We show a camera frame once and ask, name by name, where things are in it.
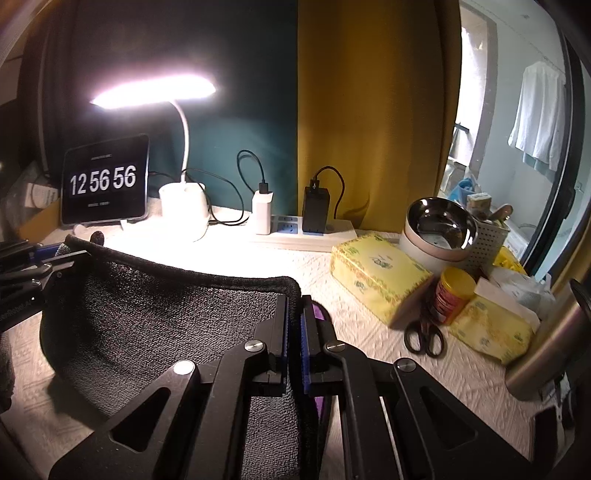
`power strip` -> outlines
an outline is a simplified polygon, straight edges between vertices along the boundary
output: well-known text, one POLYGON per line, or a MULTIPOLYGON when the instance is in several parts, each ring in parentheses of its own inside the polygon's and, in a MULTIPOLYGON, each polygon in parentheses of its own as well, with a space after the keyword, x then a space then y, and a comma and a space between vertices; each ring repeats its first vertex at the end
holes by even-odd
POLYGON ((353 224, 348 220, 329 220, 325 233, 304 233, 301 219, 296 216, 271 215, 271 233, 256 235, 249 232, 247 241, 286 250, 330 252, 333 246, 357 238, 353 224))

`yellow tissue box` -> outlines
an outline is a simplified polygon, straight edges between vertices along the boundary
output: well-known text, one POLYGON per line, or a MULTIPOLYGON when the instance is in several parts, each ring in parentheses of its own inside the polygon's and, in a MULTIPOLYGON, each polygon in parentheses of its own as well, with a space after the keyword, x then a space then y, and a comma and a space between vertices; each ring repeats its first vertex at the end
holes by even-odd
POLYGON ((432 278, 429 270, 375 233, 333 247, 330 273, 388 326, 419 302, 432 278))
POLYGON ((535 313, 483 278, 475 293, 449 326, 450 333, 477 352, 499 359, 502 365, 523 355, 534 336, 529 315, 535 317, 535 313))

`white tablecloth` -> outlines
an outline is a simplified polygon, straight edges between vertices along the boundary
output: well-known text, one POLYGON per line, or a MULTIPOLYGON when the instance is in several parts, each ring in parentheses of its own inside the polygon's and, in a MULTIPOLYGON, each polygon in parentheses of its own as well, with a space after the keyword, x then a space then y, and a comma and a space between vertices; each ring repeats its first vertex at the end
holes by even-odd
MULTIPOLYGON (((105 233, 105 246, 173 267, 237 277, 288 275, 326 307, 339 339, 355 345, 368 357, 394 362, 414 358, 486 424, 522 455, 529 457, 530 418, 540 403, 519 402, 507 392, 504 369, 446 334, 448 348, 442 359, 413 356, 404 347, 402 332, 386 328, 329 273, 330 254, 272 249, 244 241, 244 227, 210 227, 203 239, 186 244, 174 238, 151 201, 151 216, 142 222, 102 228, 77 228, 84 239, 96 230, 105 233)), ((235 216, 222 209, 221 215, 235 216)), ((46 243, 61 241, 66 231, 56 231, 46 243)), ((53 463, 84 439, 90 430, 60 412, 47 393, 53 371, 40 351, 40 315, 9 331, 16 371, 12 408, 2 415, 36 470, 47 477, 53 463)), ((333 415, 322 478, 344 478, 340 420, 333 415)))

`yellow jar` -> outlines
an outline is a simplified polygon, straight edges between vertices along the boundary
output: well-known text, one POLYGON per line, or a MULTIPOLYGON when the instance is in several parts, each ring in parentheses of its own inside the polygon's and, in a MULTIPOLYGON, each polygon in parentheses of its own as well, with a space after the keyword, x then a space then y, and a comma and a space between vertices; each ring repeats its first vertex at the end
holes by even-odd
POLYGON ((476 282, 467 272, 447 267, 439 278, 433 299, 439 321, 450 323, 474 296, 475 288, 476 282))

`scissors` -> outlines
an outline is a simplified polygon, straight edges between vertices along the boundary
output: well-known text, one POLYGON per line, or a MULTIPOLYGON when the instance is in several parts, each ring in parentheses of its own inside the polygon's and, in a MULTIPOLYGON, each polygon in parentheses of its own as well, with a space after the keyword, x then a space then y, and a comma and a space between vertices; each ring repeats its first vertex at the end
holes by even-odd
POLYGON ((423 304, 421 316, 418 320, 409 323, 404 329, 404 346, 409 352, 416 355, 428 355, 431 358, 438 358, 445 352, 445 340, 441 330, 433 323, 433 317, 426 304, 423 304), (411 344, 411 337, 418 336, 418 349, 411 344), (437 347, 436 338, 439 339, 441 347, 437 347))

